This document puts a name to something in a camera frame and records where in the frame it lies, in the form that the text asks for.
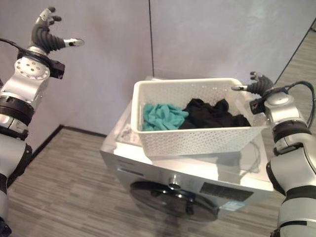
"washing machine door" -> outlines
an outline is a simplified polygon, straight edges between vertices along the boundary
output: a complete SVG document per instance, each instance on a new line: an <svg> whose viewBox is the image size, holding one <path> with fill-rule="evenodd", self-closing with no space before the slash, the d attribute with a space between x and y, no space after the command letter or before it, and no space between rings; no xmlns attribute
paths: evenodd
<svg viewBox="0 0 316 237"><path fill-rule="evenodd" d="M199 222L217 219L219 208L192 192L173 190L167 185L146 181L131 184L130 192L143 204L173 216Z"/></svg>

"washing machine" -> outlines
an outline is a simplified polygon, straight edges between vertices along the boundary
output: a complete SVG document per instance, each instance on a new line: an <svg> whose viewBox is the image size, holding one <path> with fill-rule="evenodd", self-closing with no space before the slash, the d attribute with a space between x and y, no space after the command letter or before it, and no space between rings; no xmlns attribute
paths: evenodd
<svg viewBox="0 0 316 237"><path fill-rule="evenodd" d="M148 158L130 129L130 115L131 103L105 139L101 155L143 206L210 222L256 204L273 191L261 135L240 152Z"/></svg>

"plastic basket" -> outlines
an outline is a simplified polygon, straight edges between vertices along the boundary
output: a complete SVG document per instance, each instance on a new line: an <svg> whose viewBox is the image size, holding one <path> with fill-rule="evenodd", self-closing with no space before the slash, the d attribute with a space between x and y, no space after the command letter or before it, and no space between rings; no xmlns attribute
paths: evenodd
<svg viewBox="0 0 316 237"><path fill-rule="evenodd" d="M241 85L233 78L177 79L139 81L134 86L131 129L138 133L149 157L195 155L240 151L266 127L262 115L253 115L249 101L254 97L244 91L233 91ZM171 103L185 108L192 98L215 105L226 99L232 115L243 114L251 127L142 131L146 104Z"/></svg>

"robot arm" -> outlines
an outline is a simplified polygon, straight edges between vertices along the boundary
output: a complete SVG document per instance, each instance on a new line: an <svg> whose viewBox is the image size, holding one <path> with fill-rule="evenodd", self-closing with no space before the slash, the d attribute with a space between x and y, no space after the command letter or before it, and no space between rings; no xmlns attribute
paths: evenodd
<svg viewBox="0 0 316 237"><path fill-rule="evenodd" d="M309 128L315 109L314 89L308 82L300 81L290 86L274 88L265 76L252 72L256 83L235 86L233 90L246 90L262 97L250 102L253 114L265 113L273 132L275 155L267 164L267 174L273 187L285 196L277 229L272 237L316 236L316 138ZM307 85L313 95L313 108L305 123L294 105L288 90L295 84Z"/></svg>
<svg viewBox="0 0 316 237"><path fill-rule="evenodd" d="M84 44L81 39L61 39L49 33L49 26L61 21L45 9L36 20L27 49L0 39L19 49L13 76L0 89L0 237L11 233L5 224L8 213L6 189L32 160L32 148L24 141L48 79L63 77L65 65L48 58L52 50Z"/></svg>

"teal cloth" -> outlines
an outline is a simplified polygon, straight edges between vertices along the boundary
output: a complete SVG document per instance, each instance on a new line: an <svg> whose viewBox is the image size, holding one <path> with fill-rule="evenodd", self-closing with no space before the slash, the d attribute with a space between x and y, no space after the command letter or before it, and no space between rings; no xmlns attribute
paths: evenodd
<svg viewBox="0 0 316 237"><path fill-rule="evenodd" d="M143 131L176 130L188 115L188 112L171 104L146 104Z"/></svg>

